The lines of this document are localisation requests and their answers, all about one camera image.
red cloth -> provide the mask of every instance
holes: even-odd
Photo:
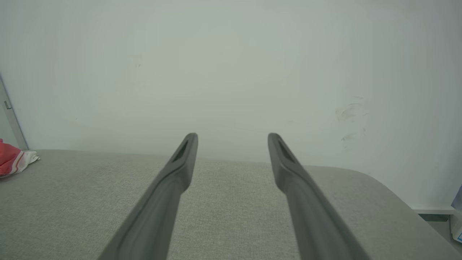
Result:
[[[3,139],[0,139],[0,176],[13,173],[13,169],[17,171],[18,162],[21,159],[18,156],[22,157],[23,154],[20,149],[3,143]]]

gray fabric surface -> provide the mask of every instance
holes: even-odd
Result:
[[[0,180],[1,259],[95,259],[167,157],[39,150]],[[307,167],[372,259],[459,259],[395,194],[355,171]],[[198,159],[169,259],[298,259],[269,164]]]

white wall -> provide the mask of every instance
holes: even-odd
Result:
[[[345,167],[413,208],[462,183],[462,1],[3,0],[0,73],[31,149]]]

towel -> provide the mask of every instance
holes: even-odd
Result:
[[[39,159],[37,152],[23,152],[10,144],[3,143],[3,139],[0,139],[0,178],[20,173]]]

floor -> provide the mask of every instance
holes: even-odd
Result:
[[[462,243],[452,239],[448,215],[419,214],[427,223],[462,254]]]

